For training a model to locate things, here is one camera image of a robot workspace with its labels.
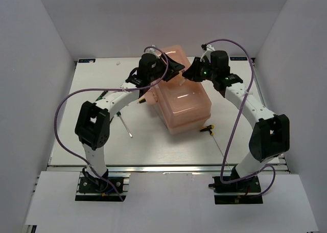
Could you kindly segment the small green precision screwdriver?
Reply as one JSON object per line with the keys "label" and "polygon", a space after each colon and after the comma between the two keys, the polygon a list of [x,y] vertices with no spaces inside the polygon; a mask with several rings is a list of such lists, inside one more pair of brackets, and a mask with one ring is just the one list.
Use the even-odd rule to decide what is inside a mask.
{"label": "small green precision screwdriver", "polygon": [[97,98],[96,101],[101,100],[106,94],[108,93],[108,91],[103,91]]}

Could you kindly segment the pink plastic toolbox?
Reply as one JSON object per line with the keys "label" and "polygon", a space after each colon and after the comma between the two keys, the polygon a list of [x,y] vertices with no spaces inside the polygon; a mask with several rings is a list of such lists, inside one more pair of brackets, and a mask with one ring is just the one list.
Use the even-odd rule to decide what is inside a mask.
{"label": "pink plastic toolbox", "polygon": [[185,66],[168,82],[161,81],[144,95],[149,105],[160,111],[160,116],[171,134],[178,134],[204,127],[211,117],[212,103],[200,82],[185,79],[182,73],[190,62],[179,45],[162,49],[174,61]]}

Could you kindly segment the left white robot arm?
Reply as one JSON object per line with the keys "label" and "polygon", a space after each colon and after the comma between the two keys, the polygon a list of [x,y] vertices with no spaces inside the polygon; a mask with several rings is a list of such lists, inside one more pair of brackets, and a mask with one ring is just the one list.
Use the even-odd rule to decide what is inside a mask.
{"label": "left white robot arm", "polygon": [[106,190],[108,170],[104,159],[104,145],[109,140],[110,123],[113,117],[125,106],[137,100],[157,81],[170,81],[185,66],[171,59],[167,54],[156,56],[145,53],[118,91],[105,94],[93,103],[82,104],[75,127],[84,151],[88,166],[83,175],[96,191]]}

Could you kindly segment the green flathead screwdriver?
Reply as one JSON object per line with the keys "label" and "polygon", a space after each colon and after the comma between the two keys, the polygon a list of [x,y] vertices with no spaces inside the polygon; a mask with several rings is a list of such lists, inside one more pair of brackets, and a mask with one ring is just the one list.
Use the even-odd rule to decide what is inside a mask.
{"label": "green flathead screwdriver", "polygon": [[122,124],[124,125],[124,127],[125,127],[125,129],[126,129],[126,131],[128,132],[128,134],[129,134],[129,136],[131,137],[131,138],[133,138],[133,135],[131,134],[131,132],[130,132],[130,130],[129,130],[129,128],[127,127],[127,125],[126,125],[126,123],[125,123],[125,121],[124,121],[124,119],[123,119],[123,117],[122,117],[122,114],[121,114],[121,112],[119,111],[119,112],[117,112],[117,117],[119,117],[120,118],[120,120],[121,120],[121,122],[122,122]]}

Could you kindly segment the yellow T-handle hex key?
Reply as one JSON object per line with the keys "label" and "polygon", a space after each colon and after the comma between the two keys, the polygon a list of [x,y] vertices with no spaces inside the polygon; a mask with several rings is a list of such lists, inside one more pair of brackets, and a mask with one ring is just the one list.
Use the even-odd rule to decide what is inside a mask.
{"label": "yellow T-handle hex key", "polygon": [[208,156],[207,160],[210,160],[212,164],[222,166],[224,151],[215,137],[214,127],[214,124],[209,124],[197,129],[199,137],[201,138],[201,152]]}
{"label": "yellow T-handle hex key", "polygon": [[140,98],[138,99],[138,103],[141,104],[141,103],[145,103],[146,102],[146,99],[145,98]]}

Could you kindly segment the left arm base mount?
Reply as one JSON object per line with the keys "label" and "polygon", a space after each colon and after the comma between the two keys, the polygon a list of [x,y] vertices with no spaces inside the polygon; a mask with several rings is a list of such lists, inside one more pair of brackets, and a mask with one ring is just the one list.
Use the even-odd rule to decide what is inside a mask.
{"label": "left arm base mount", "polygon": [[128,192],[129,177],[127,175],[109,176],[108,179],[116,187],[122,200],[114,188],[107,182],[101,181],[98,186],[84,175],[80,175],[76,189],[75,201],[123,202]]}

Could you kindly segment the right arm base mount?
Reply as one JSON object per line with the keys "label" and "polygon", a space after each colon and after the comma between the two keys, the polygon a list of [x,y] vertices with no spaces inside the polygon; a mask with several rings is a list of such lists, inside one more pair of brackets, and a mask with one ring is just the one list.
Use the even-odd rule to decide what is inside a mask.
{"label": "right arm base mount", "polygon": [[208,185],[214,191],[216,205],[263,204],[261,186],[257,177],[231,184],[223,184],[220,177],[213,177]]}

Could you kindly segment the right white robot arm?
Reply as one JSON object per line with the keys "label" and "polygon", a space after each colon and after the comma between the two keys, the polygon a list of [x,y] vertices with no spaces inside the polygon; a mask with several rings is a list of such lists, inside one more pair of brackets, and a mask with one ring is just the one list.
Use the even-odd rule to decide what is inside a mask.
{"label": "right white robot arm", "polygon": [[249,152],[232,169],[229,181],[234,190],[245,190],[249,186],[249,178],[290,149],[289,118],[269,110],[250,94],[243,80],[231,73],[225,51],[212,51],[209,56],[195,57],[182,75],[194,82],[211,81],[214,89],[238,109],[238,116],[243,115],[251,125]]}

